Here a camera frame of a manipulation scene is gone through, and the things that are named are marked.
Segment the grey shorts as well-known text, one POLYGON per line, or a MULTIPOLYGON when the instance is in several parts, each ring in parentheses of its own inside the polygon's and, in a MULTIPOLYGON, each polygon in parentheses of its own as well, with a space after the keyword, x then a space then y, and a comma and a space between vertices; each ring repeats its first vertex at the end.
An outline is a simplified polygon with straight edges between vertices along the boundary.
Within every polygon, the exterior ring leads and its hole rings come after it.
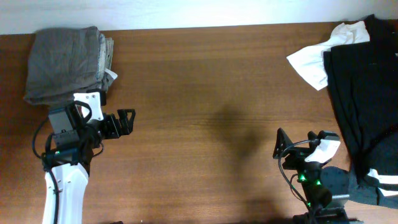
POLYGON ((36 32, 24 100, 52 106, 71 101, 74 93, 107 92, 118 76, 105 69, 105 38, 95 26, 36 32))

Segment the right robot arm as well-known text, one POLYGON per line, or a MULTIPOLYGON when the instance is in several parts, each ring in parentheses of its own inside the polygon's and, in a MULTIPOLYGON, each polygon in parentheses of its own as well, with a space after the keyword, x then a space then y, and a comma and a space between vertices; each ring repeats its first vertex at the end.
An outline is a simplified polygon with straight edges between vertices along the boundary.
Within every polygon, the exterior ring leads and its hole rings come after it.
POLYGON ((344 204, 349 199, 346 170, 327 164, 336 154, 340 137, 331 131, 310 131, 308 139, 292 142, 279 128, 272 157, 291 192, 307 212, 295 215, 294 223, 349 223, 344 204))

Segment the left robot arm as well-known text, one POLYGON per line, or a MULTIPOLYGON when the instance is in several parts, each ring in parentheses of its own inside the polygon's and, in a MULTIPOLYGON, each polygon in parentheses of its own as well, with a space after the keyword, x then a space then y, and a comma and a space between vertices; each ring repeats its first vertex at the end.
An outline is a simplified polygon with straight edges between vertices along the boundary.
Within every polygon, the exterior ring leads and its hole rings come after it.
POLYGON ((118 139, 133 131, 134 109, 93 116, 90 105, 77 101, 50 110, 53 127, 40 159, 45 172, 46 200, 43 223, 81 223, 90 164, 104 151, 105 139, 118 139))

